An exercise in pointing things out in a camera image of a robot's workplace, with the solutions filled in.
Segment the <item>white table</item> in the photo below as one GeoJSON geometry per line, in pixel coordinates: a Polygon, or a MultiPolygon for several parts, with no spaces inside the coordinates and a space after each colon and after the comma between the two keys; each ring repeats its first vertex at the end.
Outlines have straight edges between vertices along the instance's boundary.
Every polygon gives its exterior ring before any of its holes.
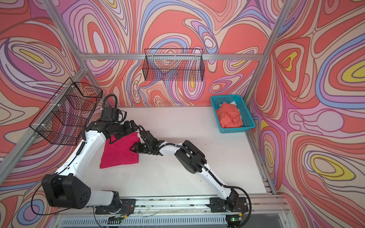
{"type": "MultiPolygon", "coordinates": [[[[221,134],[212,107],[121,109],[128,112],[127,120],[142,125],[158,140],[191,141],[226,184],[242,187],[249,194],[266,193],[246,134],[221,134]]],[[[115,190],[120,197],[216,194],[201,177],[185,170],[175,156],[139,154],[138,164],[100,169],[103,151],[101,147],[96,153],[83,179],[94,190],[115,190]]]]}

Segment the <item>red folded cloth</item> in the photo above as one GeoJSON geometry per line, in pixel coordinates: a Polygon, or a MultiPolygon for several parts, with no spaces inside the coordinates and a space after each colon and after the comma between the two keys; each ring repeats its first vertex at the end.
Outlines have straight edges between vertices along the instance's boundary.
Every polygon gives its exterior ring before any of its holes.
{"type": "Polygon", "coordinates": [[[137,132],[124,136],[111,145],[107,141],[101,157],[100,168],[138,163],[138,154],[129,150],[138,141],[137,132]]]}
{"type": "Polygon", "coordinates": [[[216,110],[220,126],[223,128],[241,127],[241,113],[234,104],[223,103],[216,110]]]}

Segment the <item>blue basket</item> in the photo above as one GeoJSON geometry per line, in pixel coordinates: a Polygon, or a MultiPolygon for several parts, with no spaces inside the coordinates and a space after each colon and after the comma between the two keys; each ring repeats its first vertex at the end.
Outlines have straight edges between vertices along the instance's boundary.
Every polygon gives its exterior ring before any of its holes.
{"type": "Polygon", "coordinates": [[[256,126],[255,121],[253,121],[252,116],[250,115],[249,110],[246,107],[242,97],[240,95],[222,95],[222,96],[212,96],[210,98],[212,101],[212,106],[214,109],[214,115],[217,120],[217,124],[219,127],[220,133],[233,133],[233,132],[245,132],[248,129],[254,128],[256,126]],[[233,127],[233,128],[222,128],[219,124],[218,116],[216,110],[220,108],[220,105],[223,103],[231,103],[235,102],[237,104],[237,108],[242,116],[243,126],[242,127],[233,127]]]}

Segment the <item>crumpled orange fabric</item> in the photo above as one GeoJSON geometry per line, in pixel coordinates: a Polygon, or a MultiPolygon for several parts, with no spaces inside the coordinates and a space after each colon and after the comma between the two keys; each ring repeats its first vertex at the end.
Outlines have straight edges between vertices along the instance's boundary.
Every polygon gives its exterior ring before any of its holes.
{"type": "Polygon", "coordinates": [[[234,104],[223,103],[216,112],[222,128],[241,127],[243,125],[241,113],[234,104]]]}

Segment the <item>black wire basket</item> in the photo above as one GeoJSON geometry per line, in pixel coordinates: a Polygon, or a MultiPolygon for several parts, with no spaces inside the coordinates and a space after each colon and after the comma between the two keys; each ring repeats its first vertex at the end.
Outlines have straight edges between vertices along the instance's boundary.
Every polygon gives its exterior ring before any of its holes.
{"type": "Polygon", "coordinates": [[[145,55],[146,81],[203,81],[202,49],[145,49],[145,55]]]}
{"type": "Polygon", "coordinates": [[[67,91],[44,120],[39,124],[34,123],[52,98],[29,126],[51,144],[76,146],[81,137],[81,130],[89,123],[103,91],[85,82],[72,82],[69,88],[63,89],[67,91]]]}

